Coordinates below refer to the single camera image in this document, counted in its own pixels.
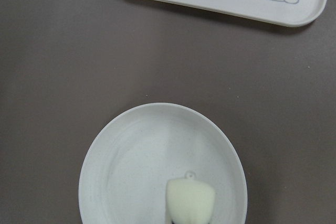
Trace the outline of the pale cream bun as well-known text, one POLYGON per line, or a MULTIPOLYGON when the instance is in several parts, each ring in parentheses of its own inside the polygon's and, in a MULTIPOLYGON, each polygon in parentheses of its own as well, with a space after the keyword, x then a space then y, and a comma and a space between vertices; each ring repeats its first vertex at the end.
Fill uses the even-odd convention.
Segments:
POLYGON ((165 223, 211 223, 215 189, 187 172, 183 178, 170 179, 165 191, 165 223))

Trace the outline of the round cream plate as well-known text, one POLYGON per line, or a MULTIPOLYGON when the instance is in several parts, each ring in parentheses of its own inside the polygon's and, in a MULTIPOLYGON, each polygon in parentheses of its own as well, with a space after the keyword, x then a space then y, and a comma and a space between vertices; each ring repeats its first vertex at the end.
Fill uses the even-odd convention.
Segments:
POLYGON ((173 223, 166 183, 189 176, 216 192, 211 223, 244 223, 244 170, 227 136, 207 117, 171 103, 129 109, 92 142, 79 179, 83 223, 173 223))

